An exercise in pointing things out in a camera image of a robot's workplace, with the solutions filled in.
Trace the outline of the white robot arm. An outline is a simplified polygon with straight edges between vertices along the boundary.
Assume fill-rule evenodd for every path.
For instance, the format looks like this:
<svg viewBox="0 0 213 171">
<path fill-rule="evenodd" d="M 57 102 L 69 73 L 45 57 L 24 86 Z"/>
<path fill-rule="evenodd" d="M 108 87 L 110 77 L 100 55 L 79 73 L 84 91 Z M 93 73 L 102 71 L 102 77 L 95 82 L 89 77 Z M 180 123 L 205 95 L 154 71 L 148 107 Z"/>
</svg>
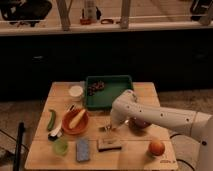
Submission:
<svg viewBox="0 0 213 171">
<path fill-rule="evenodd" d="M 112 103 L 110 123 L 120 127 L 127 117 L 155 124 L 200 143 L 196 171 L 213 171 L 213 115 L 203 112 L 143 105 L 133 90 L 125 90 Z"/>
</svg>

